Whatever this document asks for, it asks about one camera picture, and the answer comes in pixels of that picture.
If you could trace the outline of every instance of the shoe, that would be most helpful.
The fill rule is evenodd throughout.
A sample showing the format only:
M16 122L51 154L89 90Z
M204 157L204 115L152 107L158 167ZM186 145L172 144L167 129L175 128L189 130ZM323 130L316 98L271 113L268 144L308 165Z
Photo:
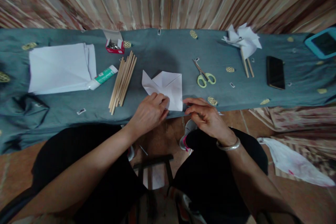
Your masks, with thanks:
M180 145L180 148L182 150L185 150L189 153L189 156L190 154L193 152L192 149L190 149L187 145L186 145L186 138L187 138L187 135L194 131L194 130L197 130L197 125L196 123L193 121L193 120L189 120L187 122L187 124L185 125L185 130L184 130L184 136L180 139L180 142L179 142L179 145Z
M131 147L128 148L128 153L127 153L128 161L131 161L134 158L134 148L131 145Z

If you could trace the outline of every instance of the glue tube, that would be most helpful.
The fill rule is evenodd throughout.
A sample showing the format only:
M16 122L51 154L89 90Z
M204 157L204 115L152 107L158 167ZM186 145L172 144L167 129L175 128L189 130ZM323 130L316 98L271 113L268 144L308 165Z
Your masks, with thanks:
M98 76L96 78L90 80L86 84L86 86L91 90L95 90L97 87L99 87L101 84L103 84L109 78L111 78L117 72L118 72L118 69L116 69L114 67L114 65L111 65L109 68L105 69L103 72L98 74Z

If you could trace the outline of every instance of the floor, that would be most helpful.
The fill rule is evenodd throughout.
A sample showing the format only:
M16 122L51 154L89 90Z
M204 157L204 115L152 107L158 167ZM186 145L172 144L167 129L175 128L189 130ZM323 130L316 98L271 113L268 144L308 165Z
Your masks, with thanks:
M223 120L228 126L248 133L254 137L267 137L274 134L262 122L256 119L248 110L222 112ZM131 164L153 157L173 154L171 161L173 176L188 157L188 153L178 146L179 139L184 134L184 125L190 118L180 117L169 119L162 125L141 137L135 144L135 158ZM35 157L44 143L36 144L20 152L0 156L0 209L23 190L30 187L32 175L30 170ZM269 159L269 177L282 193L297 216L306 224L336 223L336 187L324 188L305 182L297 182L274 174L274 165L270 151L262 145ZM144 184L155 189L167 184L168 179L164 166L159 165L144 171Z

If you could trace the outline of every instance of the scissors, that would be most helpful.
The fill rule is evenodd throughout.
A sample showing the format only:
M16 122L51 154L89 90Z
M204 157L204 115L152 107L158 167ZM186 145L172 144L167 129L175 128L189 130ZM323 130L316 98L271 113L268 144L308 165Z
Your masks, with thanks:
M199 76L197 77L197 84L201 87L201 88L205 88L207 86L207 82L205 81L203 75L205 76L205 78L207 79L207 81L210 83L210 84L215 84L216 83L216 78L215 76L213 76L211 73L204 73L202 71L202 69L200 68L200 66L197 64L196 60L193 59L193 62L195 63L197 69L199 70Z

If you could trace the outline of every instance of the small red box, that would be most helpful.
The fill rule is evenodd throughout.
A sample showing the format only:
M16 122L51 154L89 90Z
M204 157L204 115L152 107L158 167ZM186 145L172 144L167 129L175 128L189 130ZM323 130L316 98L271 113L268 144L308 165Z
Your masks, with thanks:
M120 31L113 31L113 30L105 30L103 29L103 32L106 37L106 45L105 48L109 53L117 53L117 54L124 54L125 53L125 46L124 46L124 41L121 36ZM115 43L120 49L112 49L108 48L109 42L112 41Z
M115 41L112 40L113 43L115 43L115 44L118 45L118 47L120 48L120 50L119 50L119 49L112 49L112 48L108 48L108 47L107 47L108 44L109 44L109 42L110 42L110 40L111 40L111 39L109 38L109 39L106 41L106 45L105 45L106 50L107 50L109 53L124 54L124 52L125 52L124 42L121 41L120 39L118 39L118 42L116 43Z

